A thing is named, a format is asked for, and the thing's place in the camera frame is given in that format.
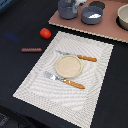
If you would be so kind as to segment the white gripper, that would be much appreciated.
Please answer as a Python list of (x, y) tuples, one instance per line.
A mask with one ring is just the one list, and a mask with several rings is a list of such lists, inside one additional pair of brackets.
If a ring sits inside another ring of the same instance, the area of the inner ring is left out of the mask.
[(72, 5), (72, 9), (78, 7), (81, 3), (85, 3), (87, 0), (66, 0), (66, 3)]

